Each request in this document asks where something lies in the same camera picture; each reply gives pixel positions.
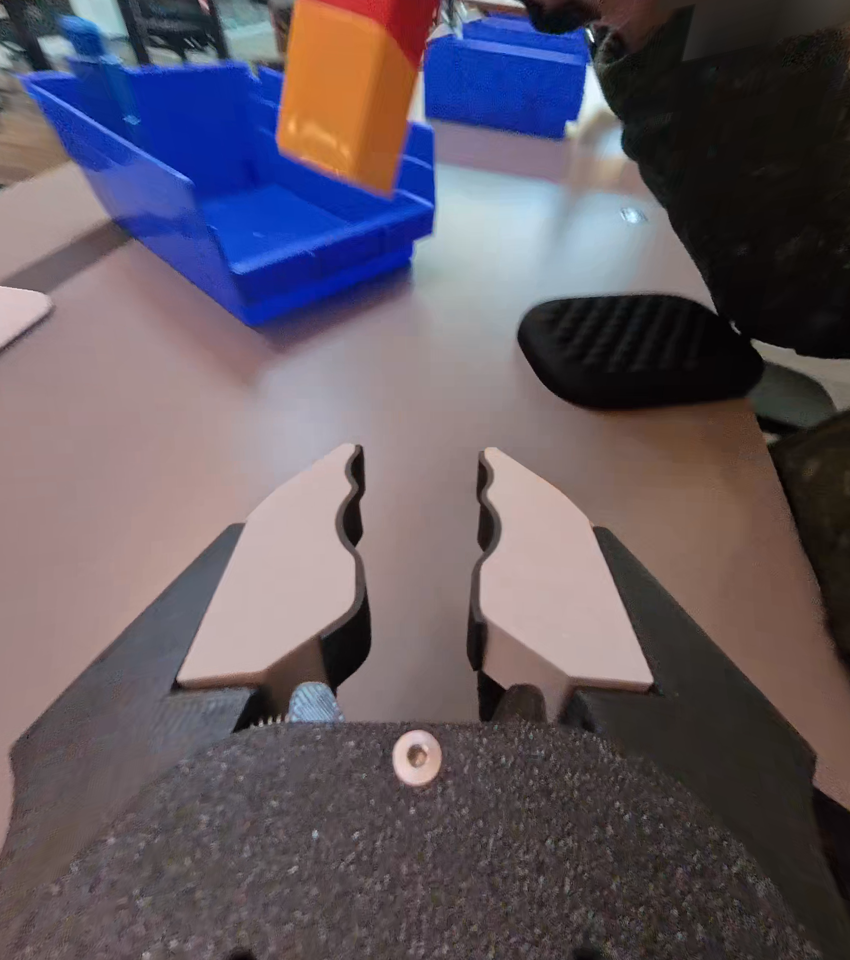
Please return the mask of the orange mega block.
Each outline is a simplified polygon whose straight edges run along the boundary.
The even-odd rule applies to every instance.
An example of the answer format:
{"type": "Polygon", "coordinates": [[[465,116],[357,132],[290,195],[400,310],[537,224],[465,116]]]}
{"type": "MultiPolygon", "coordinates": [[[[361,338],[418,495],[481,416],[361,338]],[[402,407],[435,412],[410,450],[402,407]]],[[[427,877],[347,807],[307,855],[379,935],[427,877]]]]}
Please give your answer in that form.
{"type": "Polygon", "coordinates": [[[280,154],[390,196],[417,76],[387,26],[354,3],[295,2],[276,127],[280,154]]]}

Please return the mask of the blue plastic bin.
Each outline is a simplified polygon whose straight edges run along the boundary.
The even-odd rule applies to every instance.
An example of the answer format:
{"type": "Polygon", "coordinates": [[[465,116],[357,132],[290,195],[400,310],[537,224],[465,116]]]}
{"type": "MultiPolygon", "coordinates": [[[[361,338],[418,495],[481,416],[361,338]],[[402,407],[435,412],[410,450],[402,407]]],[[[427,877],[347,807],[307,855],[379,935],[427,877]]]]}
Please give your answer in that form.
{"type": "Polygon", "coordinates": [[[423,59],[430,120],[560,140],[578,118],[590,50],[585,30],[545,33],[490,15],[432,39],[423,59]]]}
{"type": "Polygon", "coordinates": [[[410,122],[389,197],[279,153],[281,74],[244,62],[99,64],[23,77],[111,219],[249,327],[407,269],[435,210],[434,134],[410,122]]]}

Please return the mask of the red mega block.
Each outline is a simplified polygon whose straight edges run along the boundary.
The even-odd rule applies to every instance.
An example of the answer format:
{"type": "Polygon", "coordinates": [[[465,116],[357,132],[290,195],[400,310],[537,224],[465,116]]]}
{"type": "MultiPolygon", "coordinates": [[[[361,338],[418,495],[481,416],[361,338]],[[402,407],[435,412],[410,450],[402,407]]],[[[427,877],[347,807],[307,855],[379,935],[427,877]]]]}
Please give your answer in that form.
{"type": "Polygon", "coordinates": [[[385,30],[409,62],[420,67],[438,18],[439,1],[324,1],[333,8],[365,17],[385,30]]]}

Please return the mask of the black textured pad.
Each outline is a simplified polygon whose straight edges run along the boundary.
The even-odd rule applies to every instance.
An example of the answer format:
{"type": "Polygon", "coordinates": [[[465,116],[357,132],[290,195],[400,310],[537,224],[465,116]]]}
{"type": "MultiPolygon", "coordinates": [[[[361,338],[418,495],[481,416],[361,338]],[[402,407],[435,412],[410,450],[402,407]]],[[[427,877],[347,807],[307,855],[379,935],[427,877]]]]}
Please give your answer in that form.
{"type": "Polygon", "coordinates": [[[737,400],[765,369],[728,320],[674,294],[544,302],[521,319],[517,343],[546,389],[597,411],[737,400]]]}

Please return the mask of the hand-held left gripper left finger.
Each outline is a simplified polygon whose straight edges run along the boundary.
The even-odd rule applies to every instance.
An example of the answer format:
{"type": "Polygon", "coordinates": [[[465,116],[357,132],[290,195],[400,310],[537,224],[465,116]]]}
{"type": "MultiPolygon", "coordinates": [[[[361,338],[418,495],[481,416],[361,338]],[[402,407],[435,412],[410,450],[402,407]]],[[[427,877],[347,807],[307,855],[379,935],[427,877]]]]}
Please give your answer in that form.
{"type": "Polygon", "coordinates": [[[247,517],[176,675],[186,690],[337,690],[371,650],[364,451],[344,443],[247,517]]]}

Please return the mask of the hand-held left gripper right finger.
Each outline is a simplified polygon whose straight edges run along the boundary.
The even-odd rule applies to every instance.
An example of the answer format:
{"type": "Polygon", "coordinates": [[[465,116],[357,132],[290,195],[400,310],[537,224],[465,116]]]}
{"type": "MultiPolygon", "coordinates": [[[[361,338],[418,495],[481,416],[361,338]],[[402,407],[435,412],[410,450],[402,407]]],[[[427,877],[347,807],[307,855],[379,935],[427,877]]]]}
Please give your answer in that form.
{"type": "Polygon", "coordinates": [[[480,694],[647,694],[654,678],[595,527],[503,450],[479,452],[480,556],[471,576],[467,656],[480,694]]]}

